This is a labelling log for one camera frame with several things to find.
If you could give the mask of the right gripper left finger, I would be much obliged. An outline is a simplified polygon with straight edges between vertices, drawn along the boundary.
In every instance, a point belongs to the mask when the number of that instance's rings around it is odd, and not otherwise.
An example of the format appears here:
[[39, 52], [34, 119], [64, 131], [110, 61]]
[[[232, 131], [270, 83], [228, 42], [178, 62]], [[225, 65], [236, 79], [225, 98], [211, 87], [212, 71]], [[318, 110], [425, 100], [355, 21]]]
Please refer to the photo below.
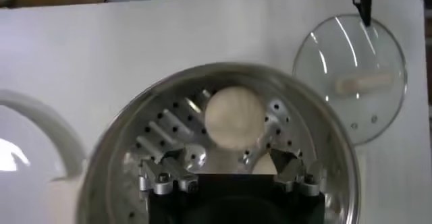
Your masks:
[[188, 194], [198, 192], [198, 176], [180, 163], [185, 149], [171, 150], [159, 158], [151, 156], [138, 164], [138, 185], [141, 192], [162, 196], [175, 189]]

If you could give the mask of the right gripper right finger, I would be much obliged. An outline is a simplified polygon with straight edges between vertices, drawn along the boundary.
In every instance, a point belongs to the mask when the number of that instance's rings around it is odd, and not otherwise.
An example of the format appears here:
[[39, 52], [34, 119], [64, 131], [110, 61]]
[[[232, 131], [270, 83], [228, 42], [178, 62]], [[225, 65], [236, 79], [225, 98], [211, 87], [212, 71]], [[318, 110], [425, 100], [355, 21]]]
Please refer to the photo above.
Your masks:
[[308, 197], [318, 196], [326, 187], [326, 169], [319, 161], [309, 166], [292, 152], [272, 148], [269, 151], [277, 174], [274, 180], [286, 192], [299, 192]]

